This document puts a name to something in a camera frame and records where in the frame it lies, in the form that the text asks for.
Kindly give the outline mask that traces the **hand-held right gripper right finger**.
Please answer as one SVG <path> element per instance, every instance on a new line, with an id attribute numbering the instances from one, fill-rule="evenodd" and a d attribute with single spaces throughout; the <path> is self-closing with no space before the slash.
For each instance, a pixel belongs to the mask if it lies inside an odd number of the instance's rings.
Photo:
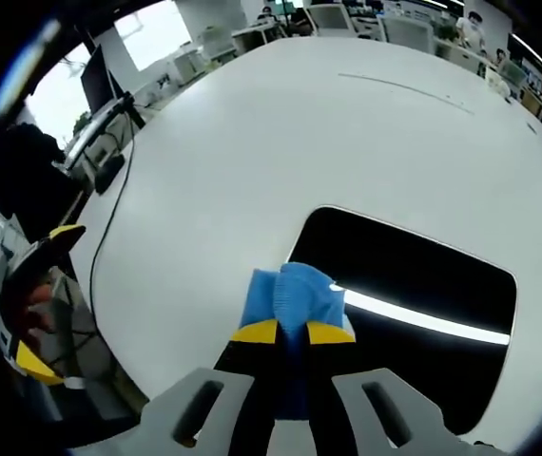
<path id="1" fill-rule="evenodd" d="M 318 455 L 470 455 L 440 408 L 388 369 L 366 370 L 346 330 L 306 323 L 309 426 Z"/>

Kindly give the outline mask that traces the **person's left hand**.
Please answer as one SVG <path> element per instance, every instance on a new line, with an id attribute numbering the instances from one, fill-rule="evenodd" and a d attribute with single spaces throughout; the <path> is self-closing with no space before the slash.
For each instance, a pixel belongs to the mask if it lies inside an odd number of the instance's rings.
<path id="1" fill-rule="evenodd" d="M 52 287 L 49 282 L 36 285 L 27 295 L 24 310 L 19 314 L 23 340 L 36 348 L 40 345 L 40 335 L 55 334 L 56 325 L 51 316 L 53 302 Z"/>

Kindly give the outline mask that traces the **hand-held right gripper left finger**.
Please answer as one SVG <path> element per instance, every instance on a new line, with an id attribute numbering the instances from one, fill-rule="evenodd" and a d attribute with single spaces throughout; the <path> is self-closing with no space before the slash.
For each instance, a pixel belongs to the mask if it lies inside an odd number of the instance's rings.
<path id="1" fill-rule="evenodd" d="M 212 369 L 198 368 L 143 410 L 145 455 L 264 455 L 280 401 L 280 324 L 234 332 Z"/>

